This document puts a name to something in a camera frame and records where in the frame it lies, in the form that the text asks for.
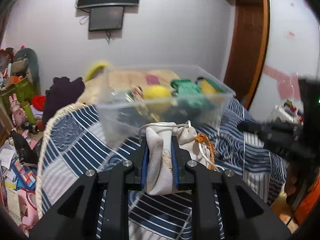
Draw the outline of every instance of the metal screw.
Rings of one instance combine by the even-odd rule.
[[[124,167],[130,167],[130,166],[132,165],[132,161],[130,161],[130,160],[125,160],[125,161],[122,162],[122,165],[123,165]]]
[[[235,172],[232,170],[225,170],[224,174],[226,174],[228,177],[233,177]]]
[[[190,160],[190,161],[187,162],[187,164],[188,164],[190,167],[194,167],[194,166],[197,165],[197,162],[194,161],[194,160]]]
[[[87,170],[87,171],[85,172],[85,174],[86,174],[88,177],[92,177],[95,173],[96,173],[95,170]]]

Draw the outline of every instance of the blue gripper pad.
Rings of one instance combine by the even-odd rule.
[[[144,151],[143,163],[142,163],[142,171],[141,171],[141,187],[144,188],[147,183],[147,173],[148,173],[148,164],[149,164],[149,147],[146,144],[146,149]],[[171,162],[172,162],[172,176],[173,182],[176,187],[179,185],[179,177],[178,177],[178,164],[176,160],[176,155],[173,147],[173,143],[171,143]]]

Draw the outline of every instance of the white cloth pouch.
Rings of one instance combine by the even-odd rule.
[[[161,122],[161,124],[175,125],[174,122]],[[193,127],[150,126],[146,128],[149,158],[145,190],[149,195],[165,195],[178,191],[173,176],[175,167],[172,163],[172,136],[177,136],[180,148],[188,150],[191,159],[207,166],[200,154],[198,143],[194,141],[196,135]],[[202,149],[207,156],[210,155],[205,144],[202,145]]]

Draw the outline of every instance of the wooden wardrobe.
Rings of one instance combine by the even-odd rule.
[[[269,31],[268,0],[236,0],[235,26],[224,83],[250,107],[263,68]]]

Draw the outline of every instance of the blanket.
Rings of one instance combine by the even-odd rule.
[[[194,127],[197,132],[205,133],[222,155],[228,155],[229,146],[223,139],[212,139],[213,133],[225,133],[231,139],[234,156],[226,162],[219,159],[215,162],[225,169],[232,169],[265,203],[271,205],[285,182],[284,164],[277,155],[263,149],[257,136],[237,130],[236,126],[242,120],[254,121],[247,110],[232,99],[219,127],[207,124]],[[127,138],[116,150],[108,147],[105,141],[95,105],[72,104],[49,120],[38,164],[36,199],[39,218],[86,170],[112,169],[140,147],[137,136]],[[101,199],[97,239],[100,239],[105,196],[106,191]],[[224,239],[219,200],[216,195],[215,198],[220,238]],[[191,239],[190,192],[150,196],[144,191],[131,191],[128,206],[130,240]]]

